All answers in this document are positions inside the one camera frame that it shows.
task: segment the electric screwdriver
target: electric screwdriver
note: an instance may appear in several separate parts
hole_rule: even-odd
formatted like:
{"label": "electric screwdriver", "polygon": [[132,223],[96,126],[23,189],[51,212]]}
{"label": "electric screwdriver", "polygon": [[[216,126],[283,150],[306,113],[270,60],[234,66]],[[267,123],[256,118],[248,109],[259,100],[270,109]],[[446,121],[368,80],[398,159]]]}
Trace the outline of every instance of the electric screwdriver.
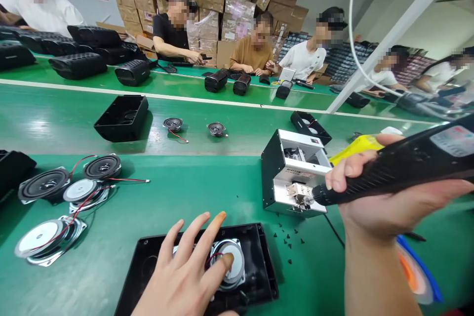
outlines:
{"label": "electric screwdriver", "polygon": [[358,198],[397,193],[414,185],[444,179],[474,183],[474,114],[407,137],[379,150],[357,178],[346,178],[343,193],[326,185],[313,188],[324,206]]}

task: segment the black cap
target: black cap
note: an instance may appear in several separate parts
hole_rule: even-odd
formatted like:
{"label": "black cap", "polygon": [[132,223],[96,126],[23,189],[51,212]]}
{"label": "black cap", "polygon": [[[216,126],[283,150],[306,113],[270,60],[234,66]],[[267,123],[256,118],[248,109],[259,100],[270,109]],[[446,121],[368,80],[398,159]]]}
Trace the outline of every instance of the black cap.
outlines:
{"label": "black cap", "polygon": [[342,31],[347,27],[347,23],[344,22],[344,10],[340,7],[330,7],[319,14],[318,22],[324,22],[327,24],[331,31]]}

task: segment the brown t-shirt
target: brown t-shirt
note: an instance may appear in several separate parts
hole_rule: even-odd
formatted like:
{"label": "brown t-shirt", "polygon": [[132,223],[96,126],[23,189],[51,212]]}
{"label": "brown t-shirt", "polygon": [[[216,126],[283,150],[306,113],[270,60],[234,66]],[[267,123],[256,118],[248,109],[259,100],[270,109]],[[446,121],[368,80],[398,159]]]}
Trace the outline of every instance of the brown t-shirt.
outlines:
{"label": "brown t-shirt", "polygon": [[232,64],[250,65],[253,69],[265,69],[265,65],[269,60],[273,60],[273,50],[268,43],[260,49],[256,50],[252,46],[250,36],[246,36],[237,42],[237,46],[231,56],[230,66]]}

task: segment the label on screwdriver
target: label on screwdriver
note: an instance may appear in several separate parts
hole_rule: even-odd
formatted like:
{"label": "label on screwdriver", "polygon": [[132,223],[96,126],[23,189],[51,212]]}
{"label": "label on screwdriver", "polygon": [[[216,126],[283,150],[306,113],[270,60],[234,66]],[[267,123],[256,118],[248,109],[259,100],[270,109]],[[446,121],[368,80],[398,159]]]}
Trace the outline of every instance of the label on screwdriver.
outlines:
{"label": "label on screwdriver", "polygon": [[474,153],[474,133],[462,126],[453,126],[430,137],[446,153],[461,158]]}

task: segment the finger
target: finger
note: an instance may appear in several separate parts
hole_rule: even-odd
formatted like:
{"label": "finger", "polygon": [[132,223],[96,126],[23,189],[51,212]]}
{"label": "finger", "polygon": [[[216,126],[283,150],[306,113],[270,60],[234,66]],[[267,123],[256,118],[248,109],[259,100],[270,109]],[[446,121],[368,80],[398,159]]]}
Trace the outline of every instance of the finger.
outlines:
{"label": "finger", "polygon": [[173,258],[174,241],[176,240],[176,236],[178,236],[179,231],[183,228],[183,225],[184,220],[179,220],[174,224],[173,227],[170,228],[163,240],[163,243],[161,244],[161,248],[159,249],[157,268],[164,267]]}
{"label": "finger", "polygon": [[197,243],[196,248],[194,249],[194,253],[191,256],[191,262],[196,263],[199,266],[203,266],[206,262],[206,259],[209,255],[209,251],[211,250],[211,245],[213,244],[219,229],[222,226],[222,223],[226,219],[226,213],[222,211],[219,213],[209,226],[206,228],[206,231],[202,234],[199,242]]}
{"label": "finger", "polygon": [[234,255],[226,253],[219,258],[219,260],[212,265],[202,276],[201,285],[204,287],[204,297],[206,300],[210,299],[217,291],[217,288],[222,283],[227,271],[234,262]]}
{"label": "finger", "polygon": [[189,260],[189,257],[193,252],[196,236],[210,217],[211,214],[209,212],[199,215],[193,222],[191,222],[188,229],[183,233],[173,260],[178,267],[184,265]]}

